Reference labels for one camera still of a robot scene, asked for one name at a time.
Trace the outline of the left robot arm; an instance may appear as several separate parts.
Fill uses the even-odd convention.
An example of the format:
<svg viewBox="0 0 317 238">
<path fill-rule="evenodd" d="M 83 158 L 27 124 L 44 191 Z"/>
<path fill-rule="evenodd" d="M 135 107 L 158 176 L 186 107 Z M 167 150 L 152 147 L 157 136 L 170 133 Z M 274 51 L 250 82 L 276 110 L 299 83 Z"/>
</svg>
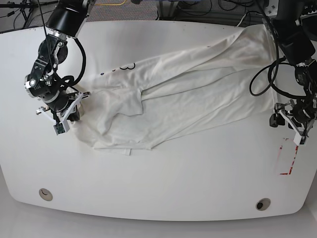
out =
<svg viewBox="0 0 317 238">
<path fill-rule="evenodd" d="M 290 99 L 287 104 L 277 104 L 270 118 L 270 126 L 288 124 L 308 135 L 317 119 L 317 61 L 311 42 L 317 37 L 317 2 L 315 0 L 262 0 L 258 4 L 275 44 L 281 49 L 277 60 L 269 66 L 269 85 L 280 95 Z M 287 93 L 275 85 L 280 65 L 295 69 L 295 80 L 303 87 L 304 95 Z"/>
</svg>

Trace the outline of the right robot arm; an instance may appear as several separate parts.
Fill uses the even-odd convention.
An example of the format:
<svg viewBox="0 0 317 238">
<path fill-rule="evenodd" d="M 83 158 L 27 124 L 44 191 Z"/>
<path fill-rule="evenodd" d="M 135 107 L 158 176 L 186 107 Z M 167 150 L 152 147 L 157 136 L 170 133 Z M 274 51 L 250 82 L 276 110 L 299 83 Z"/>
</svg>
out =
<svg viewBox="0 0 317 238">
<path fill-rule="evenodd" d="M 79 91 L 67 93 L 82 79 L 86 69 L 86 53 L 78 40 L 79 32 L 95 5 L 93 0 L 60 0 L 44 29 L 50 29 L 39 46 L 38 57 L 30 74 L 25 78 L 24 87 L 32 98 L 39 98 L 49 108 L 56 122 L 75 101 Z M 63 63 L 68 54 L 67 38 L 74 39 L 82 54 L 82 66 L 78 77 L 57 74 L 58 65 Z"/>
</svg>

